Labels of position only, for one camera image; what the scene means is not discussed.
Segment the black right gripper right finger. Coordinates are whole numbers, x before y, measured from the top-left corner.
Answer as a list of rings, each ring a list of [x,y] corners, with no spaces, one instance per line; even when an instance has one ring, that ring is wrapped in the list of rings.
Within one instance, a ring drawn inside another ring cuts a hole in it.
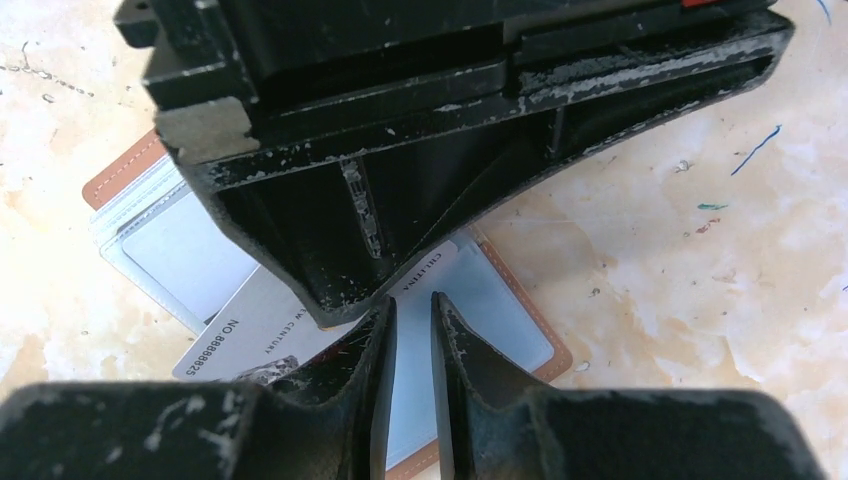
[[[820,479],[794,417],[735,389],[562,390],[431,298],[440,470],[446,479]]]

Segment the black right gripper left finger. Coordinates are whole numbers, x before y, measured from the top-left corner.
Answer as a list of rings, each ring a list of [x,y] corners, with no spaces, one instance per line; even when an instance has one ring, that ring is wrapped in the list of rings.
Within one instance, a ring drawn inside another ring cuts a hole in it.
[[[396,303],[280,380],[59,382],[1,405],[5,479],[381,479]]]

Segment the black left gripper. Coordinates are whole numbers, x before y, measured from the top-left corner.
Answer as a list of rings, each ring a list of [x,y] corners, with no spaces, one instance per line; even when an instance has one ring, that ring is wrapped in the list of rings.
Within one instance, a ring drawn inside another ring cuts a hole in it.
[[[156,129],[290,287],[395,276],[594,153],[762,84],[768,1],[125,1]]]

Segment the silver VIP card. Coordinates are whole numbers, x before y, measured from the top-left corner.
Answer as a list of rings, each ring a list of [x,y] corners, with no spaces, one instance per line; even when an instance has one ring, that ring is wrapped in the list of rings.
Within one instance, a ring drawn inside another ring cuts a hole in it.
[[[467,236],[442,243],[390,289],[397,302],[400,350],[422,349],[416,344],[428,331],[429,294],[472,244]],[[258,377],[274,362],[305,363],[355,325],[318,326],[292,291],[259,267],[178,361],[172,375],[182,381]]]

